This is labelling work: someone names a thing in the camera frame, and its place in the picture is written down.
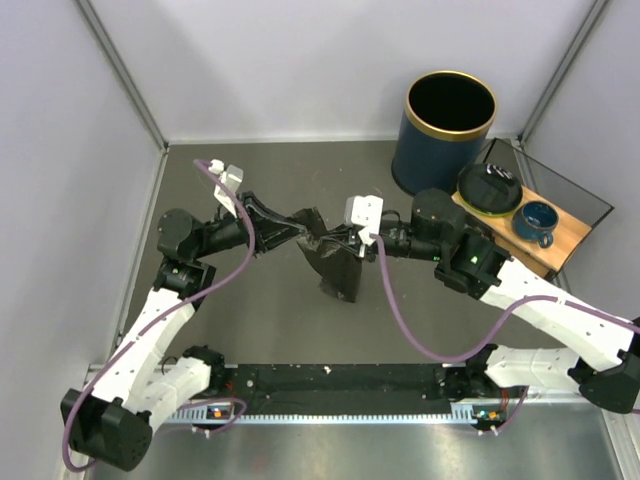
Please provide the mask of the black trash bag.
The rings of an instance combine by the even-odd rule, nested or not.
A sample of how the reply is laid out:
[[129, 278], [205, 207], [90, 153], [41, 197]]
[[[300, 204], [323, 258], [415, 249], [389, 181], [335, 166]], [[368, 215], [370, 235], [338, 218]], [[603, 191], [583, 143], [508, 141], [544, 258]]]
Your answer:
[[304, 225], [305, 234], [296, 243], [312, 269], [321, 277], [321, 290], [339, 300], [355, 303], [359, 293], [362, 260], [344, 249], [322, 243], [320, 235], [328, 230], [323, 217], [315, 208], [304, 208], [291, 215]]

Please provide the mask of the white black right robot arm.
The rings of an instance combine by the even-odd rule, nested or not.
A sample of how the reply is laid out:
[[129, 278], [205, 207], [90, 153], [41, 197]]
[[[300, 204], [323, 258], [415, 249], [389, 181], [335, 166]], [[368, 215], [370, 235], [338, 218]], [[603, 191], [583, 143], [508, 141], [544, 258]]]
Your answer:
[[[639, 399], [639, 325], [577, 299], [526, 267], [492, 239], [468, 226], [466, 211], [438, 189], [418, 193], [409, 221], [386, 219], [383, 200], [353, 196], [342, 226], [321, 234], [360, 259], [379, 262], [385, 294], [412, 346], [442, 364], [465, 364], [476, 394], [498, 388], [538, 387], [581, 395], [619, 414], [636, 412]], [[491, 330], [469, 351], [437, 354], [410, 332], [388, 272], [390, 257], [435, 262], [434, 276], [449, 289], [502, 309]], [[516, 316], [560, 342], [556, 349], [514, 349], [493, 342]]]

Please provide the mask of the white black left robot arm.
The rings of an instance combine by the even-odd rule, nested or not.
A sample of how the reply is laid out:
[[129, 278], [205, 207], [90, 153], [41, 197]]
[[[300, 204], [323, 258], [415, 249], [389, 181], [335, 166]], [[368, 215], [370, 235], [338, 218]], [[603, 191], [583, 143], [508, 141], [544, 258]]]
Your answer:
[[69, 390], [60, 405], [63, 461], [81, 472], [71, 452], [124, 471], [134, 469], [157, 430], [192, 397], [216, 396], [226, 387], [220, 354], [193, 347], [159, 380], [152, 375], [168, 346], [204, 298], [232, 281], [216, 281], [215, 267], [201, 258], [245, 245], [253, 257], [305, 235], [308, 210], [284, 216], [246, 192], [234, 213], [206, 222], [183, 209], [158, 222], [163, 259], [141, 313], [120, 346], [83, 390]]

